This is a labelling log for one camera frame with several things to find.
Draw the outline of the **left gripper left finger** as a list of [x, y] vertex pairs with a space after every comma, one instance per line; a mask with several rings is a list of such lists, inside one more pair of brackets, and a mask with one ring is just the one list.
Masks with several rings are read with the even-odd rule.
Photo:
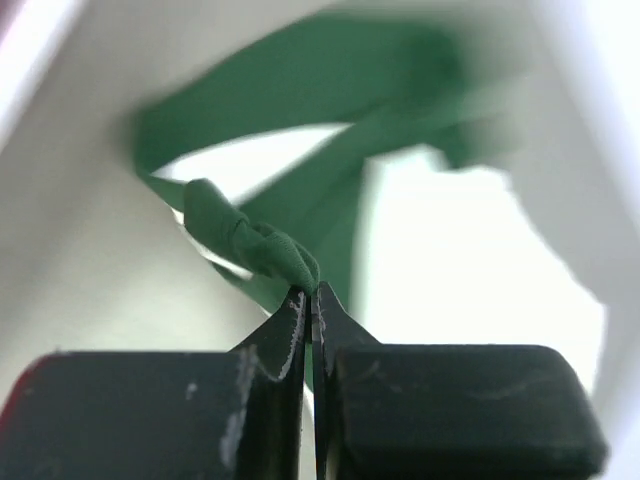
[[1, 415], [5, 479], [295, 479], [306, 298], [227, 352], [59, 352]]

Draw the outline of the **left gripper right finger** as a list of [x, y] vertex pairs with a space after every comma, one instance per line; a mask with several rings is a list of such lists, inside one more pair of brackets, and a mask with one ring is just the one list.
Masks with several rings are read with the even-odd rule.
[[399, 345], [331, 286], [310, 299], [320, 479], [589, 479], [608, 445], [571, 365], [540, 345]]

